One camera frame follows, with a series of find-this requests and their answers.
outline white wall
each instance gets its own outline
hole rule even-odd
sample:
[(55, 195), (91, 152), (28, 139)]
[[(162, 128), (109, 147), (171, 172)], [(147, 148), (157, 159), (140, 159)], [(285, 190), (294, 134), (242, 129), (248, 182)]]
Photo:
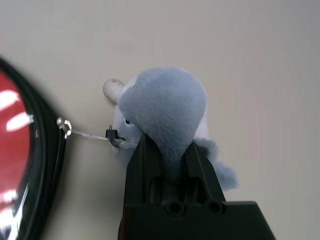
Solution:
[[(219, 157), (238, 171), (227, 199), (257, 201), (278, 240), (317, 240), (319, 11), (318, 0), (1, 1), (0, 52), (99, 135), (113, 118), (107, 79), (190, 70)], [(43, 239), (116, 239), (125, 174), (110, 146), (74, 137), (67, 156)]]

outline plush toy ear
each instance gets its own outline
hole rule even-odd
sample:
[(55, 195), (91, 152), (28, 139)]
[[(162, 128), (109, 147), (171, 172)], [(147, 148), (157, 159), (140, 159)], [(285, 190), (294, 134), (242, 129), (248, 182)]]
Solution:
[(109, 79), (103, 85), (103, 93), (107, 99), (117, 105), (124, 84), (118, 79)]

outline stuffed animal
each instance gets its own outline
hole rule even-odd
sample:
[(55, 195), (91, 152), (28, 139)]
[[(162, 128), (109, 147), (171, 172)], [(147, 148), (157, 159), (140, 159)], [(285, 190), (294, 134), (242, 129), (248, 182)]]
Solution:
[(117, 79), (108, 80), (103, 93), (115, 106), (113, 128), (126, 140), (115, 149), (124, 166), (144, 132), (162, 154), (167, 185), (177, 188), (181, 158), (194, 140), (214, 167), (222, 190), (237, 187), (235, 171), (217, 161), (218, 148), (209, 138), (206, 91), (188, 71), (151, 68), (127, 85)]

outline plush toy arm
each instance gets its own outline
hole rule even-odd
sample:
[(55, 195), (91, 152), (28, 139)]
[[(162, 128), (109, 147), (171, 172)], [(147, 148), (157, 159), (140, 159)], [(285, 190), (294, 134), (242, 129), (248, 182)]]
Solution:
[(228, 191), (235, 189), (238, 186), (236, 171), (223, 162), (217, 161), (218, 147), (216, 143), (206, 138), (196, 138), (194, 141), (199, 146), (200, 151), (211, 162), (222, 190)]

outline metal wire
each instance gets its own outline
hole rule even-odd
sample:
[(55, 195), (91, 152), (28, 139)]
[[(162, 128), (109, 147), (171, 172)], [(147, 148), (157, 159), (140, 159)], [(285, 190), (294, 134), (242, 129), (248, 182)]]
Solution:
[(89, 139), (99, 139), (99, 140), (109, 141), (109, 139), (105, 138), (104, 136), (97, 136), (97, 135), (93, 135), (93, 134), (88, 134), (88, 133), (85, 133), (82, 131), (77, 131), (74, 129), (72, 129), (71, 132), (73, 134), (77, 134), (77, 135), (80, 135), (82, 137), (89, 138)]

